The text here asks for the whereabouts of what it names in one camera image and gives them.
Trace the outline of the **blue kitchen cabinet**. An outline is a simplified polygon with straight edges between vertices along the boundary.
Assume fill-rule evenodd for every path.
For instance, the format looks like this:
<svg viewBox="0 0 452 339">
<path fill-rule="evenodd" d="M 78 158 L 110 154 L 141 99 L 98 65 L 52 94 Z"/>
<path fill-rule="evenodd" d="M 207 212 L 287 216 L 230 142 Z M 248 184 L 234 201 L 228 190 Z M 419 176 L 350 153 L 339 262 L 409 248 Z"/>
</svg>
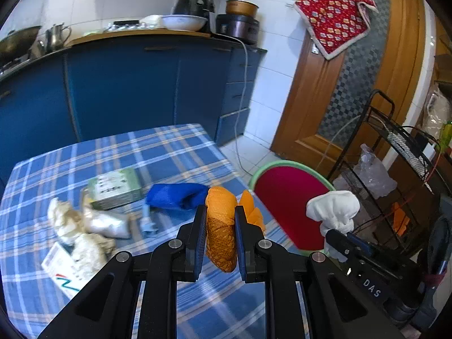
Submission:
<svg viewBox="0 0 452 339">
<path fill-rule="evenodd" d="M 198 123 L 218 144 L 243 133 L 264 51 L 187 35 L 75 44 L 1 75 L 1 180 L 20 161 L 83 142 Z"/>
</svg>

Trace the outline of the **white ceramic bowl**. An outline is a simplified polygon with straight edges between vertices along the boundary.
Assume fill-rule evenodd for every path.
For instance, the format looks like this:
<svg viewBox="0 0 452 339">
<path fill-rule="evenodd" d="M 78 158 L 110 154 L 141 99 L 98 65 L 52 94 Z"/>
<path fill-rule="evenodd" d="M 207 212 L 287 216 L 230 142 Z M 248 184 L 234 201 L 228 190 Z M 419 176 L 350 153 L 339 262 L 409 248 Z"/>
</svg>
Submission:
<svg viewBox="0 0 452 339">
<path fill-rule="evenodd" d="M 165 28 L 172 31 L 197 32 L 204 27 L 208 19 L 196 15 L 163 15 L 161 21 Z"/>
</svg>

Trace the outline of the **clear plastic wrapper pack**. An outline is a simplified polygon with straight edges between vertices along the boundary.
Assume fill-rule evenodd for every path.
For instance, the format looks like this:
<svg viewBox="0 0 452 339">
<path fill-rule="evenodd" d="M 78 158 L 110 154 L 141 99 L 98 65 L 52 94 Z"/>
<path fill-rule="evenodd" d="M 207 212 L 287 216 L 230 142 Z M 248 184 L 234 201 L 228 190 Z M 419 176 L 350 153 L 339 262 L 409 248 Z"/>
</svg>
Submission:
<svg viewBox="0 0 452 339">
<path fill-rule="evenodd" d="M 129 239 L 129 217 L 108 210 L 97 210 L 84 198 L 81 202 L 81 213 L 84 228 L 88 233 L 97 233 L 107 238 Z"/>
</svg>

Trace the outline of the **steel kettle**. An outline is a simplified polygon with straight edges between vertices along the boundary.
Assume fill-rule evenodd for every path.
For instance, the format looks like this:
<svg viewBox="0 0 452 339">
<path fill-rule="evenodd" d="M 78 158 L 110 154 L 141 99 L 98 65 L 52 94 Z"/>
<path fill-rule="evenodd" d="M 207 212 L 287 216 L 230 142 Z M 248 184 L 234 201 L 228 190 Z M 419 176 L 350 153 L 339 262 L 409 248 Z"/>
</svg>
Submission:
<svg viewBox="0 0 452 339">
<path fill-rule="evenodd" d="M 64 24 L 53 25 L 45 32 L 45 49 L 47 53 L 62 49 L 72 33 L 70 26 Z"/>
</svg>

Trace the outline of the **red patterned quilted cloth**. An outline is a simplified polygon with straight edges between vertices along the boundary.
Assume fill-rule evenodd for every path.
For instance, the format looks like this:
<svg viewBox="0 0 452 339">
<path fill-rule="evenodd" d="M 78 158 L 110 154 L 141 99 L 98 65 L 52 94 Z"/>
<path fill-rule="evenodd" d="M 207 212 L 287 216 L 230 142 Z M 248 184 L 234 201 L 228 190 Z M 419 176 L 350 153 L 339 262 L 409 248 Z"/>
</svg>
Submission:
<svg viewBox="0 0 452 339">
<path fill-rule="evenodd" d="M 294 8 L 327 60 L 364 38 L 371 30 L 368 13 L 378 11 L 374 0 L 296 0 Z"/>
</svg>

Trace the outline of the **dark metal wok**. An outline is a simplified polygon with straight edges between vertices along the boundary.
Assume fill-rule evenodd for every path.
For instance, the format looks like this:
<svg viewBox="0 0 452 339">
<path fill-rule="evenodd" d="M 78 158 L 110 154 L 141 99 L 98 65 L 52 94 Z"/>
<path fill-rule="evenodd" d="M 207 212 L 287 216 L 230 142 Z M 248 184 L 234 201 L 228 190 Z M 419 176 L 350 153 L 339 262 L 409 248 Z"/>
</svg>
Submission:
<svg viewBox="0 0 452 339">
<path fill-rule="evenodd" d="M 10 31 L 0 42 L 1 62 L 10 62 L 25 55 L 37 39 L 40 25 L 31 26 L 18 31 Z"/>
</svg>

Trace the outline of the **white paper tissue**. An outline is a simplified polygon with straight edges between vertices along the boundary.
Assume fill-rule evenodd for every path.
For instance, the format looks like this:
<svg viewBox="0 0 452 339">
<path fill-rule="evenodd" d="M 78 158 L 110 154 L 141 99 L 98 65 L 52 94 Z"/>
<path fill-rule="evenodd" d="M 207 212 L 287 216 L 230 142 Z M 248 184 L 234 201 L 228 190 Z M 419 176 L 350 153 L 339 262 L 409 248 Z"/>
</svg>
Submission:
<svg viewBox="0 0 452 339">
<path fill-rule="evenodd" d="M 321 222 L 320 233 L 324 237 L 324 253 L 339 262 L 347 258 L 326 242 L 326 234 L 337 230 L 346 235 L 354 230 L 353 218 L 360 210 L 358 198 L 351 191 L 329 191 L 307 202 L 306 215 Z"/>
</svg>

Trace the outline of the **red basin green rim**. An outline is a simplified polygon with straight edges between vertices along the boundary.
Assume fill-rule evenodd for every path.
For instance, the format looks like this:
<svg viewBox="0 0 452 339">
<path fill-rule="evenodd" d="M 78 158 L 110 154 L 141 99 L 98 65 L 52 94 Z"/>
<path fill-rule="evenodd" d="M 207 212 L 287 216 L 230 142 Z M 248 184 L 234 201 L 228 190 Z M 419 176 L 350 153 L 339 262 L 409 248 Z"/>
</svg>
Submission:
<svg viewBox="0 0 452 339">
<path fill-rule="evenodd" d="M 258 168 L 249 187 L 301 254 L 324 250 L 320 223 L 306 215 L 308 201 L 334 190 L 323 175 L 304 164 L 278 160 Z"/>
</svg>

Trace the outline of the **brown pot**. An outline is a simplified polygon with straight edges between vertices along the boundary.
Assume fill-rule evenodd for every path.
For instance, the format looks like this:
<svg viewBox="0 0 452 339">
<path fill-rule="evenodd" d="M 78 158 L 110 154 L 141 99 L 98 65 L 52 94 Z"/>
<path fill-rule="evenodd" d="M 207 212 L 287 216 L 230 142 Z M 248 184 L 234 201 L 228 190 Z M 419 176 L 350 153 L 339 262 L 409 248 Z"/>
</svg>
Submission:
<svg viewBox="0 0 452 339">
<path fill-rule="evenodd" d="M 243 0 L 227 0 L 225 12 L 229 15 L 243 15 L 256 18 L 259 6 Z"/>
</svg>

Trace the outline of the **orange mesh bag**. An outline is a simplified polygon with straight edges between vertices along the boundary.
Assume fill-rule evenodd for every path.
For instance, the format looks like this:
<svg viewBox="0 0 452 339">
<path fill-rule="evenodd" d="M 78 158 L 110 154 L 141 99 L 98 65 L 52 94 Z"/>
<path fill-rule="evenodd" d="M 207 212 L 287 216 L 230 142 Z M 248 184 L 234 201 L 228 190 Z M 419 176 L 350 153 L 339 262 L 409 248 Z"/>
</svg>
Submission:
<svg viewBox="0 0 452 339">
<path fill-rule="evenodd" d="M 247 222 L 266 232 L 264 219 L 248 190 L 237 201 L 226 188 L 210 188 L 205 199 L 206 214 L 206 254 L 211 262 L 222 272 L 233 272 L 237 265 L 235 245 L 235 208 L 242 206 Z"/>
</svg>

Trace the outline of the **wooden door with glass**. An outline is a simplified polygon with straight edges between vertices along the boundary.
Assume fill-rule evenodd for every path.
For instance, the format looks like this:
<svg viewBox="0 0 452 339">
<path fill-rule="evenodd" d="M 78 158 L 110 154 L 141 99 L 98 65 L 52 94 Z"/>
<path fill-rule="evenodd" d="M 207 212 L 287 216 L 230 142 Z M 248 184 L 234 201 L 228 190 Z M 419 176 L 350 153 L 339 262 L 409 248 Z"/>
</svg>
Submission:
<svg viewBox="0 0 452 339">
<path fill-rule="evenodd" d="M 367 102 L 405 120 L 424 59 L 423 0 L 375 0 L 371 31 L 331 60 L 306 38 L 271 145 L 282 158 L 326 175 L 340 155 L 355 163 L 376 133 L 358 118 Z"/>
</svg>

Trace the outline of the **green tea box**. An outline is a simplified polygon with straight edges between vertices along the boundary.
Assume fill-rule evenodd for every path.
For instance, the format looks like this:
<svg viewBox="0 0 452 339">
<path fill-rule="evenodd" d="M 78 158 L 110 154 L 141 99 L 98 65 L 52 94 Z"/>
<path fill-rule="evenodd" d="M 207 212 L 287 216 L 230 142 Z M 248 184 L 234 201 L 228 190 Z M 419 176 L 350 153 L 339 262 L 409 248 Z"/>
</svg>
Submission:
<svg viewBox="0 0 452 339">
<path fill-rule="evenodd" d="M 111 210 L 142 198 L 142 186 L 134 168 L 109 171 L 91 178 L 87 200 L 97 210 Z"/>
</svg>

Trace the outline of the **black rice cooker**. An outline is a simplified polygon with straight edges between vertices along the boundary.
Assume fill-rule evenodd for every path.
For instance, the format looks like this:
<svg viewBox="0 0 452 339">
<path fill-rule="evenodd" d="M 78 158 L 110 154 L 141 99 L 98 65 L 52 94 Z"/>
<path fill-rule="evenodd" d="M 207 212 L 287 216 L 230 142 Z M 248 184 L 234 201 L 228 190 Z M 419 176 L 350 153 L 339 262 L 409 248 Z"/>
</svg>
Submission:
<svg viewBox="0 0 452 339">
<path fill-rule="evenodd" d="M 254 45 L 258 40 L 260 23 L 246 15 L 219 14 L 216 17 L 216 32 Z"/>
</svg>

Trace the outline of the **black air fryer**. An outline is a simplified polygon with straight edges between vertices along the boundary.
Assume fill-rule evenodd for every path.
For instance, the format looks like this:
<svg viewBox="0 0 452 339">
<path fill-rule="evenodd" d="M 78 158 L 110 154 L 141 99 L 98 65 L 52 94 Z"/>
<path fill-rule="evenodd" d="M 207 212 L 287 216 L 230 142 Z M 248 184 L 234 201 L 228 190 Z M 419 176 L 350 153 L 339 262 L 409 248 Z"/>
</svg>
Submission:
<svg viewBox="0 0 452 339">
<path fill-rule="evenodd" d="M 178 0 L 174 15 L 194 15 L 209 19 L 215 13 L 214 0 Z"/>
</svg>

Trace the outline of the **white barcode paper box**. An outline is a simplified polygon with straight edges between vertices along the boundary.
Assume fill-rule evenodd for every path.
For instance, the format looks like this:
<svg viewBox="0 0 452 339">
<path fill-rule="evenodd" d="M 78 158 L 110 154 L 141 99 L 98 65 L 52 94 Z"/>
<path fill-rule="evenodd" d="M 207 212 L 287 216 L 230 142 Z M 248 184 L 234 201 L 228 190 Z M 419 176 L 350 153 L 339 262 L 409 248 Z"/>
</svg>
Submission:
<svg viewBox="0 0 452 339">
<path fill-rule="evenodd" d="M 44 257 L 41 267 L 69 299 L 94 277 L 92 272 L 84 272 L 58 242 L 54 243 Z"/>
</svg>

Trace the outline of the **clear plastic bag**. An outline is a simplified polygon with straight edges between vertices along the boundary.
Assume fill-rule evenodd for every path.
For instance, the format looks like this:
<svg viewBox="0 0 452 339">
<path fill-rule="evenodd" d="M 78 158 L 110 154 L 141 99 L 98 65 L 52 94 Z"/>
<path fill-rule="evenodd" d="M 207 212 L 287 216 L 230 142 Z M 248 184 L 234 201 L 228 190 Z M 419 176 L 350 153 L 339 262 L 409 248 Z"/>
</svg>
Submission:
<svg viewBox="0 0 452 339">
<path fill-rule="evenodd" d="M 366 144 L 361 144 L 360 148 L 362 152 L 353 171 L 373 198 L 388 196 L 397 188 L 397 181 L 389 176 L 382 161 Z"/>
</svg>

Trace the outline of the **blue glove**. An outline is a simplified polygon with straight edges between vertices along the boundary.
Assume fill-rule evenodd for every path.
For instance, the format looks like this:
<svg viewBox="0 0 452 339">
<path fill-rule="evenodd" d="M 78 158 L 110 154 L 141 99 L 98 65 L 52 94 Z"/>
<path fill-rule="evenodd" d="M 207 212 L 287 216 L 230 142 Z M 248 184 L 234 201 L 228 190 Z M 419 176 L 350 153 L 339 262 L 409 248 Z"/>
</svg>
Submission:
<svg viewBox="0 0 452 339">
<path fill-rule="evenodd" d="M 145 204 L 167 210 L 192 210 L 205 203 L 209 187 L 196 183 L 154 184 Z"/>
</svg>

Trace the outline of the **blue plaid tablecloth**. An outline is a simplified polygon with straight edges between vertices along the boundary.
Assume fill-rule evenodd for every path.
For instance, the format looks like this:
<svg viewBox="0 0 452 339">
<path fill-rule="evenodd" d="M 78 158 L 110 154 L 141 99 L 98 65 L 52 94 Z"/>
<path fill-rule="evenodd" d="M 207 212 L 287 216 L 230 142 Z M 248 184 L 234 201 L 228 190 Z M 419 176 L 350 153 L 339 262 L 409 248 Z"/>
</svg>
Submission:
<svg viewBox="0 0 452 339">
<path fill-rule="evenodd" d="M 228 155 L 194 124 L 98 138 L 17 163 L 1 200 L 1 277 L 8 316 L 26 337 L 36 338 L 68 302 L 42 269 L 57 241 L 50 201 L 78 207 L 91 178 L 121 168 L 134 168 L 144 190 L 194 182 L 241 196 L 247 188 Z M 205 260 L 196 283 L 178 286 L 177 322 L 179 338 L 264 338 L 264 286 Z"/>
</svg>

